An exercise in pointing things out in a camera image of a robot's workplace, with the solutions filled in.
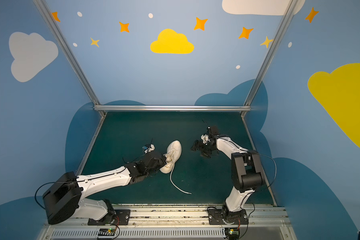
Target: white shoelace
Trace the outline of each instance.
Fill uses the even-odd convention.
[[[180,189],[178,186],[176,186],[176,185],[173,183],[173,181],[172,181],[172,172],[173,172],[173,170],[175,169],[175,163],[174,163],[173,158],[172,158],[172,155],[173,155],[174,153],[175,153],[175,149],[172,148],[171,151],[169,151],[169,154],[164,154],[164,156],[171,158],[171,161],[169,161],[169,162],[167,162],[167,163],[172,162],[172,164],[173,164],[173,168],[172,168],[172,170],[171,170],[171,175],[169,175],[169,180],[171,180],[171,183],[172,183],[178,190],[180,190],[180,191],[182,191],[183,193],[186,193],[186,194],[192,194],[192,193],[190,193],[190,192],[186,192],[186,191],[181,190],[181,189]]]

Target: green table surface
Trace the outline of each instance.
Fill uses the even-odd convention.
[[[136,184],[114,187],[91,195],[90,199],[109,199],[113,204],[222,204],[230,194],[231,160],[220,152],[210,159],[190,151],[207,126],[217,125],[221,134],[228,135],[241,147],[252,149],[244,124],[238,113],[221,112],[109,112],[82,171],[95,174],[123,166],[143,154],[142,147],[152,144],[162,154],[168,145],[178,140],[182,154],[170,174],[157,174]],[[267,189],[255,192],[254,204],[273,204]]]

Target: yellow star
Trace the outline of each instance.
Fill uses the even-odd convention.
[[[128,30],[128,25],[129,25],[129,23],[126,23],[126,24],[123,24],[123,23],[121,23],[121,22],[119,22],[119,23],[120,23],[120,26],[121,26],[120,32],[126,31],[126,32],[129,33],[129,30]]]
[[[58,21],[58,22],[60,21],[60,19],[58,18],[58,12],[52,13],[52,16],[56,21]]]
[[[273,41],[273,39],[269,40],[269,39],[268,39],[268,36],[266,36],[265,42],[262,43],[262,44],[260,44],[260,46],[261,46],[261,45],[265,45],[265,46],[267,46],[267,48],[268,48],[269,43],[272,42],[272,41]]]
[[[100,40],[95,41],[95,40],[93,40],[92,38],[91,38],[91,40],[92,40],[91,45],[96,45],[97,47],[99,47],[99,46],[97,45],[97,42],[100,41]]]
[[[319,13],[319,11],[315,11],[315,10],[313,10],[313,8],[312,8],[312,10],[311,10],[311,12],[309,13],[309,15],[305,18],[305,20],[309,20],[309,23],[311,23],[312,22],[312,20],[313,20],[313,18],[316,16],[316,14],[318,14]]]
[[[204,31],[204,25],[205,25],[206,21],[207,21],[207,19],[200,20],[200,19],[196,18],[196,26],[195,26],[194,30],[201,29]]]
[[[252,29],[243,28],[243,32],[242,32],[241,35],[239,36],[239,39],[240,39],[240,38],[246,38],[246,39],[248,39],[248,38],[250,37],[250,33],[251,33],[252,30],[253,30],[253,28],[252,28]]]

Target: white cloud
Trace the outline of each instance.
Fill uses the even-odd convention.
[[[58,47],[37,33],[22,32],[10,36],[10,51],[14,58],[11,71],[19,82],[29,81],[58,56]]]
[[[298,0],[294,14],[305,0]],[[289,0],[223,0],[223,10],[230,14],[284,15]]]

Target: white sneaker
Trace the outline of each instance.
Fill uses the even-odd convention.
[[[162,173],[170,173],[175,166],[175,162],[179,159],[181,155],[181,144],[179,141],[173,141],[167,148],[167,153],[164,156],[167,157],[165,160],[167,164],[160,168]]]

